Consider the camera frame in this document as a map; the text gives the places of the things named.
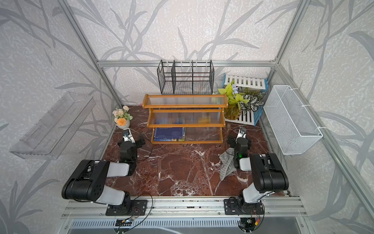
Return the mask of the orange wooden bookshelf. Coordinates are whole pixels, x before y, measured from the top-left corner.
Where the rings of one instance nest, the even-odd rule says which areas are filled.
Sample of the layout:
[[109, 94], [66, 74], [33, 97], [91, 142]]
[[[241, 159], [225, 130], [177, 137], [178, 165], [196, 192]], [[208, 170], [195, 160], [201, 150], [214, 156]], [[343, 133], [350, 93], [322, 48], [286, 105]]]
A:
[[[142, 107], [149, 110], [147, 127], [153, 130], [153, 144], [221, 144], [226, 126], [226, 95], [149, 95]], [[184, 140], [156, 139], [160, 128], [182, 128]]]

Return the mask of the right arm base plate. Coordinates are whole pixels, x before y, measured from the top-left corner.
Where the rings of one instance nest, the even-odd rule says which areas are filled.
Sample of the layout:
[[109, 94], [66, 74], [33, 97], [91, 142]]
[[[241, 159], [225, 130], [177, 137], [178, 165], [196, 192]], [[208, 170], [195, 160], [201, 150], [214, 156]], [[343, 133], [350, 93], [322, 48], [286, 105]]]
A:
[[224, 209], [226, 215], [263, 215], [265, 213], [261, 202], [245, 203], [234, 197], [224, 199]]

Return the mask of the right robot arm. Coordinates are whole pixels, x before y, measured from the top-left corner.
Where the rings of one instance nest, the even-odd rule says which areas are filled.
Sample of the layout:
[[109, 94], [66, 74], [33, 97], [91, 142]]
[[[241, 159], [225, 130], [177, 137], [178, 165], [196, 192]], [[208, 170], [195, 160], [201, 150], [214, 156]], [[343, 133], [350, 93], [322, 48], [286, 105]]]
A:
[[229, 136], [228, 144], [234, 149], [233, 166], [235, 169], [250, 171], [253, 183], [243, 189], [232, 202], [234, 214], [264, 214], [261, 199], [286, 191], [288, 177], [275, 153], [249, 154], [249, 139], [245, 136]]

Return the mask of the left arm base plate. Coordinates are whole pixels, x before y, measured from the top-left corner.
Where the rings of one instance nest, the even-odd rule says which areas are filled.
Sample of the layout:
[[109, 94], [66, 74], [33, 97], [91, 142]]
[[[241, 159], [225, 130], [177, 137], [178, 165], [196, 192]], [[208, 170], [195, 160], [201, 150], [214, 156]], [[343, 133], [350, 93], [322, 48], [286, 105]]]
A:
[[144, 216], [146, 213], [147, 203], [148, 203], [147, 200], [142, 199], [142, 200], [131, 200], [119, 206], [109, 205], [107, 207], [105, 215], [106, 216], [123, 216], [123, 215]]

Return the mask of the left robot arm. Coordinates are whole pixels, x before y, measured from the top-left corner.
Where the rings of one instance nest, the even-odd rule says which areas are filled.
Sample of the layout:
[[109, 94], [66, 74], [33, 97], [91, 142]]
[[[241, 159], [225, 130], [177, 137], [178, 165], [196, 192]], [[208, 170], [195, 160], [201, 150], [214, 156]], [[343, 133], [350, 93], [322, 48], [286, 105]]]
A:
[[106, 216], [144, 215], [146, 200], [132, 200], [129, 192], [106, 185], [109, 177], [133, 175], [137, 163], [137, 150], [143, 145], [143, 137], [138, 140], [125, 137], [119, 144], [119, 162], [82, 160], [62, 188], [63, 199], [107, 205]]

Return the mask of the grey striped fluffy cloth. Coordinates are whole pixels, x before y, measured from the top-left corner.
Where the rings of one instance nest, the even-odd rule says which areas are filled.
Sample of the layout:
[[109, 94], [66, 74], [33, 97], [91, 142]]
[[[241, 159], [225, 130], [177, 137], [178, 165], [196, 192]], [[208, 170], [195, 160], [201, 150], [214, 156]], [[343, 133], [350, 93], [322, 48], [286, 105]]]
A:
[[234, 149], [229, 148], [219, 156], [222, 163], [220, 169], [220, 181], [223, 181], [228, 175], [236, 171], [234, 167]]

